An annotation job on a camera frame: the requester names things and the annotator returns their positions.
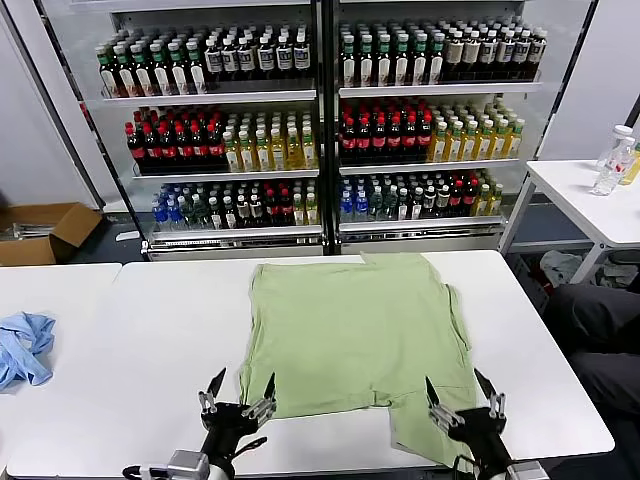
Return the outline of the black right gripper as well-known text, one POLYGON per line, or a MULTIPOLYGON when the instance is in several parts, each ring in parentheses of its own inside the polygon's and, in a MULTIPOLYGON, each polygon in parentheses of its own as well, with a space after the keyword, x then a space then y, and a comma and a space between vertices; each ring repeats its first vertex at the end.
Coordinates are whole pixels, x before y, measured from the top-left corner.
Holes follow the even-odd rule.
POLYGON ((498 393, 489 378, 477 368, 474 374, 489 401, 489 407, 454 412, 440 401, 435 387, 426 376, 429 416, 438 427, 450 427, 449 437, 466 444, 480 466, 509 466, 513 461, 501 439, 506 426, 506 395, 498 393))

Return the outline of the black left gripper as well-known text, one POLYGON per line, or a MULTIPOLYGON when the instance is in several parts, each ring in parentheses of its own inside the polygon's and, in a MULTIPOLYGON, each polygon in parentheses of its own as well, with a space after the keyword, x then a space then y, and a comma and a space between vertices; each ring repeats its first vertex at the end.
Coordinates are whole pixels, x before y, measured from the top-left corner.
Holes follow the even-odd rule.
POLYGON ((198 392, 201 420, 207 430, 201 452, 207 456, 210 465, 219 468, 231 465, 239 455, 267 442, 267 437, 263 436, 238 448, 240 441, 245 436, 256 434, 276 410, 275 373, 271 374, 263 397, 250 406, 225 402, 215 404, 225 374, 226 369, 223 368, 204 391, 198 392))

